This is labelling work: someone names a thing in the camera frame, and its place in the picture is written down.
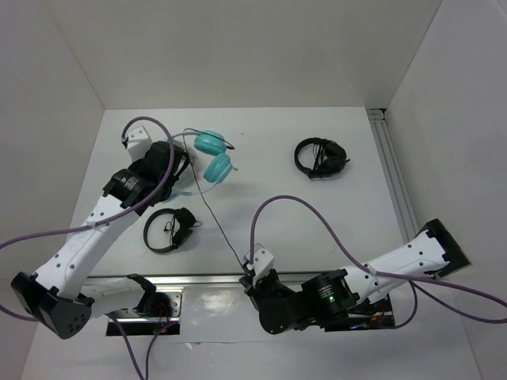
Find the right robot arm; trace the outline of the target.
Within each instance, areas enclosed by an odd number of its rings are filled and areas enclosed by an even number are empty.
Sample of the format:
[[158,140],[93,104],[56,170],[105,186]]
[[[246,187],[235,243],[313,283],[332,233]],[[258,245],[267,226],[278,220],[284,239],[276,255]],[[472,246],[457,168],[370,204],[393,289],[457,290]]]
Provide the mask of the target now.
[[440,279],[471,261],[443,223],[427,222],[403,247],[355,265],[323,272],[299,291],[282,284],[274,257],[256,245],[253,262],[242,265],[239,282],[258,312],[261,327],[272,335],[318,326],[327,332],[380,329],[394,325],[390,292],[407,277]]

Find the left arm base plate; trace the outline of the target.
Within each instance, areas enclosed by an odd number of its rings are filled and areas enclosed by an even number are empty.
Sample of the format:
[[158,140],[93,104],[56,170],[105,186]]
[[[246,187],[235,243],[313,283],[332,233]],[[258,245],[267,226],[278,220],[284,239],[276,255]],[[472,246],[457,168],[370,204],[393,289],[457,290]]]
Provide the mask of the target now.
[[159,329],[162,336],[176,336],[181,331],[182,287],[160,287],[158,299],[147,315],[134,310],[117,310],[112,315],[126,335],[153,336]]

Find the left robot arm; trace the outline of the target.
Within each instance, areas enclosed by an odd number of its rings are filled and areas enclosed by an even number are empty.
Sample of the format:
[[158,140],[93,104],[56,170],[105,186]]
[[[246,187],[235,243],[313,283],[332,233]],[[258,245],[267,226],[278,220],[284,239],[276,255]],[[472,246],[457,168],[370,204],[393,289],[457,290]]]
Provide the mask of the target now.
[[189,161],[180,146],[159,141],[128,168],[115,173],[82,230],[72,234],[34,273],[20,272],[13,278],[11,287],[25,311],[66,340],[80,332],[88,320],[117,310],[133,310],[139,316],[167,310],[169,299],[141,275],[126,275],[91,287],[85,281],[148,207],[169,199]]

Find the teal cat-ear headphones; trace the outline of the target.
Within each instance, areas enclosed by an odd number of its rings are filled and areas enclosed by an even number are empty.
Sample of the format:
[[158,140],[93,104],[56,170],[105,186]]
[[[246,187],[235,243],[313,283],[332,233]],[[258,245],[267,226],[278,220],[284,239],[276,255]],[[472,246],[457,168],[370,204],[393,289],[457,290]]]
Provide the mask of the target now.
[[170,200],[179,196],[197,196],[210,192],[218,184],[222,184],[233,170],[236,170],[228,154],[228,151],[234,150],[235,147],[216,131],[186,128],[173,136],[173,143],[175,148],[186,152],[187,146],[192,146],[195,150],[209,156],[211,161],[202,172],[202,179],[208,183],[206,189],[200,187],[197,171],[189,164],[174,185]]

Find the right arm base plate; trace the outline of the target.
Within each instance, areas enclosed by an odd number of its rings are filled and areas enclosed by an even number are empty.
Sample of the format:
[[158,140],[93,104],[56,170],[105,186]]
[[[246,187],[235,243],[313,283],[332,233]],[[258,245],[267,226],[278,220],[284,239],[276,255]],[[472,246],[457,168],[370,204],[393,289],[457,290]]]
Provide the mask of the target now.
[[365,331],[369,329],[389,329],[395,326],[393,306],[390,295],[377,302],[368,299],[360,305],[346,310],[322,328],[326,333],[345,331]]

